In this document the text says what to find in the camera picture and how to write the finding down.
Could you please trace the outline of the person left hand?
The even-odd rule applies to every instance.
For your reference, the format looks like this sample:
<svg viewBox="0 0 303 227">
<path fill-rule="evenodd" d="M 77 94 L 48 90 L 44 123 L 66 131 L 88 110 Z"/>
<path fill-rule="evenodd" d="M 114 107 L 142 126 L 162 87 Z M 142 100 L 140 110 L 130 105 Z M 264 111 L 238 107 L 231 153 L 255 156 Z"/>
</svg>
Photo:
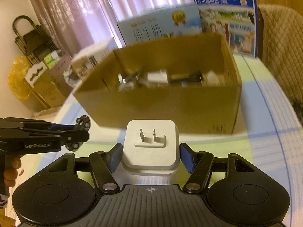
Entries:
<svg viewBox="0 0 303 227">
<path fill-rule="evenodd" d="M 17 170 L 22 166 L 21 158 L 24 155 L 7 156 L 8 168 L 4 170 L 4 183 L 8 187 L 15 187 L 18 177 Z"/>
</svg>

